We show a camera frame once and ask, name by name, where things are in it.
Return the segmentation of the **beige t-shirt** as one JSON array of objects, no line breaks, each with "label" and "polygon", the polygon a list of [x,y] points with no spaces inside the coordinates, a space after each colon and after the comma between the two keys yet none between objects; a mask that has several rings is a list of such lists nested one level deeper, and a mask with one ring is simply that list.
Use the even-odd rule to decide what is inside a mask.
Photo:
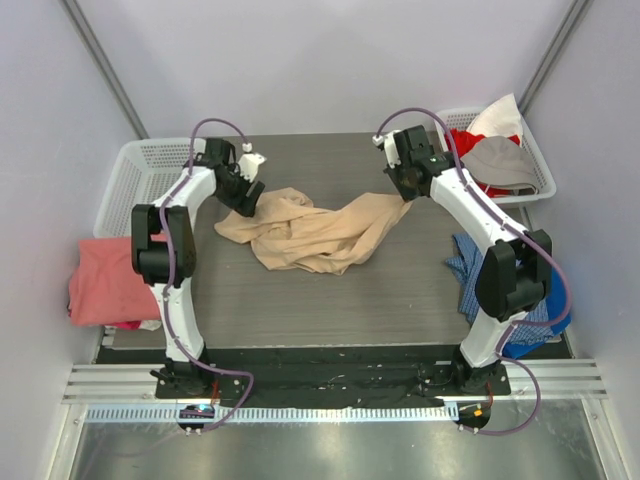
[{"label": "beige t-shirt", "polygon": [[397,194],[364,193],[331,210],[284,188],[262,194],[252,217],[232,211],[214,229],[232,242],[248,244],[269,271],[342,275],[365,263],[411,206]]}]

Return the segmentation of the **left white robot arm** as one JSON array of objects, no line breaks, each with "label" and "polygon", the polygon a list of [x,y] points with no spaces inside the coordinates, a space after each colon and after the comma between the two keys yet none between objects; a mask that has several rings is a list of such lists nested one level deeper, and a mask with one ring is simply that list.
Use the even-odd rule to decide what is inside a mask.
[{"label": "left white robot arm", "polygon": [[196,270],[194,237],[199,208],[209,198],[243,217],[255,214],[265,189],[257,179],[266,158],[242,145],[242,154],[221,138],[206,138],[204,149],[188,147],[176,182],[152,203],[137,204],[131,213],[132,266],[158,304],[166,339],[164,366],[151,372],[161,398],[205,397],[213,388],[206,343],[199,331],[192,300]]}]

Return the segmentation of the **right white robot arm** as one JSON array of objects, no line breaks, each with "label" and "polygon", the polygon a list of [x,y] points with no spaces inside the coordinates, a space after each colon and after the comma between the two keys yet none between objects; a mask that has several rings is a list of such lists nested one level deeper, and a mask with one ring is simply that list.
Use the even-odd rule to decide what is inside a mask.
[{"label": "right white robot arm", "polygon": [[518,322],[550,291],[551,268],[541,255],[551,251],[551,239],[502,212],[453,152],[435,153],[423,126],[378,134],[373,142],[384,152],[384,171],[402,198],[428,197],[442,206],[482,255],[474,287],[479,310],[451,366],[455,389],[475,394],[495,374]]}]

